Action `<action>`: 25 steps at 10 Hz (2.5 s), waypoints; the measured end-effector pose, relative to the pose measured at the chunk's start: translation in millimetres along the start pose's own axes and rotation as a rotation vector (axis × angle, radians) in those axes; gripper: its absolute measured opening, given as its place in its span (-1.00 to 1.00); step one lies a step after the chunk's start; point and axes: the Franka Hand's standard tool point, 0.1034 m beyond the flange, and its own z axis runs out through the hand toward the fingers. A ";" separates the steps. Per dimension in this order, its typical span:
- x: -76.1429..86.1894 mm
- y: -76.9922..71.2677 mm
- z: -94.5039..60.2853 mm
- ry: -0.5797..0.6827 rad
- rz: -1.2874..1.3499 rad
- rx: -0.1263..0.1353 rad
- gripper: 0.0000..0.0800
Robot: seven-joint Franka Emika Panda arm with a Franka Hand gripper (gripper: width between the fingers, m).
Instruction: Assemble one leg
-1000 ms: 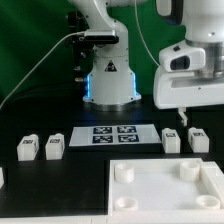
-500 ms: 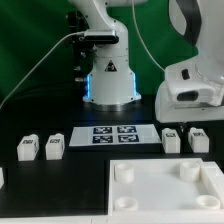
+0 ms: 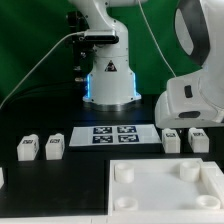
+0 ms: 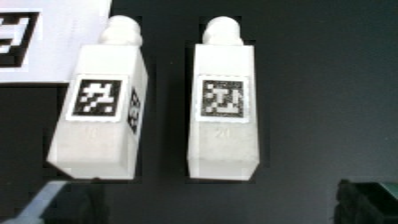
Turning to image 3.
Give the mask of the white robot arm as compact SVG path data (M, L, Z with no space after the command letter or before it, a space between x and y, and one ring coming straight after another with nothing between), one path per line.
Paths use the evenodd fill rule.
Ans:
M146 0L68 0L85 17L83 40L94 45L93 68L83 101L121 110L141 99L129 67L128 30L111 18L109 7ZM179 0L175 32L200 70L167 81L155 107L159 128L224 126L224 0Z

